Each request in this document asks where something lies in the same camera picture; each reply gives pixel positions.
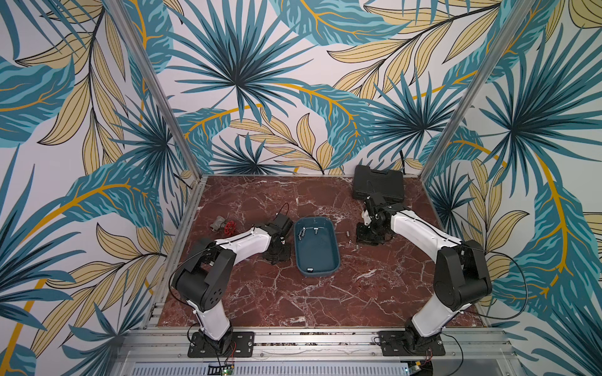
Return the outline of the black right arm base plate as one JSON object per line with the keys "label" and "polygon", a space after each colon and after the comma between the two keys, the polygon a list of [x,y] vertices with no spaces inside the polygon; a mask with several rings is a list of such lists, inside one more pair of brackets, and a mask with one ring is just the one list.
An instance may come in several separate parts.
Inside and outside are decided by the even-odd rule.
{"label": "black right arm base plate", "polygon": [[384,357],[442,357],[445,348],[440,335],[421,337],[414,331],[380,331],[377,343]]}

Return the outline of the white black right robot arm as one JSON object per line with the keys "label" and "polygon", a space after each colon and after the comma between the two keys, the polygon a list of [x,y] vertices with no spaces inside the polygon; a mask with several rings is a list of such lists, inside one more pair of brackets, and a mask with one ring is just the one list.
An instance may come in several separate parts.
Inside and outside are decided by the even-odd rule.
{"label": "white black right robot arm", "polygon": [[357,242],[380,245],[399,235],[435,262],[434,295],[407,324],[404,334],[409,341],[440,335],[455,316],[492,293],[485,251],[477,242],[439,230],[403,204],[387,204],[382,194],[370,194],[364,203]]}

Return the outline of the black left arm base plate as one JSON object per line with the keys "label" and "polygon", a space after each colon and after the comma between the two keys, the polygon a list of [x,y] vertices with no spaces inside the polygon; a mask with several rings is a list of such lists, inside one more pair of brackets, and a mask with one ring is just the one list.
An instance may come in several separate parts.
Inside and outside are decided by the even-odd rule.
{"label": "black left arm base plate", "polygon": [[250,358],[254,344],[254,332],[227,332],[221,340],[213,340],[202,332],[194,332],[187,351],[192,359],[208,358]]}

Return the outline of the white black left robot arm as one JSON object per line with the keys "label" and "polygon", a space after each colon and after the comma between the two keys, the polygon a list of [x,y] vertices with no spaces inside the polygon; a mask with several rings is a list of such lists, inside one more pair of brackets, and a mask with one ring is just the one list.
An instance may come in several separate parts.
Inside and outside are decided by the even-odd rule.
{"label": "white black left robot arm", "polygon": [[183,303],[192,308],[205,337],[220,342],[230,336],[231,324],[227,318],[222,297],[227,290],[236,264],[259,254],[273,263],[290,257],[286,238],[293,223],[271,222],[232,238],[200,241],[198,252],[186,259],[170,281]]}

